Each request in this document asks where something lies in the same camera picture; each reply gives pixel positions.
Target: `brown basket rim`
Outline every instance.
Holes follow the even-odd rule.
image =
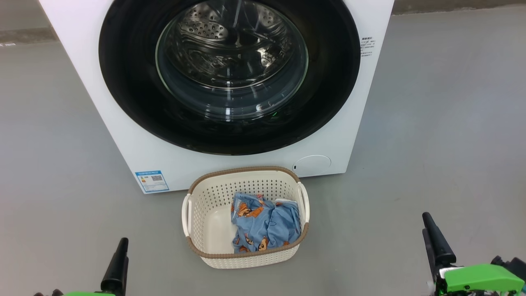
[[[195,187],[199,183],[201,183],[203,180],[205,180],[205,179],[208,179],[208,178],[211,178],[211,177],[216,177],[216,176],[221,176],[221,175],[228,175],[228,174],[234,174],[234,173],[243,173],[243,172],[255,172],[255,171],[280,171],[280,172],[284,172],[284,173],[289,174],[296,181],[296,183],[300,182],[300,179],[298,178],[298,176],[296,176],[296,174],[294,174],[291,170],[286,169],[286,168],[281,167],[281,166],[240,167],[238,169],[223,170],[223,171],[209,173],[209,174],[201,176],[200,178],[198,178],[192,184],[192,186],[190,186],[190,189],[188,189],[188,194],[193,194]],[[264,251],[249,252],[249,253],[238,253],[238,254],[209,254],[209,253],[205,253],[205,252],[199,250],[194,245],[194,243],[192,241],[192,238],[190,236],[187,236],[186,239],[188,241],[188,245],[190,246],[190,249],[194,253],[199,255],[200,257],[208,258],[208,259],[232,259],[232,258],[245,258],[245,257],[252,257],[252,256],[260,256],[260,255],[277,253],[277,252],[281,252],[281,251],[286,251],[286,250],[292,249],[295,246],[299,245],[303,241],[303,239],[307,235],[308,230],[309,230],[309,222],[306,222],[304,227],[303,227],[303,231],[301,232],[300,237],[292,244],[284,245],[284,246],[280,246],[278,248],[264,250]]]

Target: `basket bottom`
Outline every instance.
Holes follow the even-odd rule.
[[[230,205],[215,208],[205,218],[203,245],[205,253],[233,254],[232,240],[236,236],[237,226],[230,220]]]

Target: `blue and white sticker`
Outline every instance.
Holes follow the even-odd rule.
[[[135,172],[135,175],[146,193],[169,190],[161,171]]]

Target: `blue cloth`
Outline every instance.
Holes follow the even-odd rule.
[[[277,248],[300,236],[298,204],[291,200],[277,199],[274,205],[262,195],[236,193],[231,219],[238,227],[232,241],[235,253]]]

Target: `white washing machine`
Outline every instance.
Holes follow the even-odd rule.
[[[40,2],[144,193],[242,166],[344,173],[393,5]]]

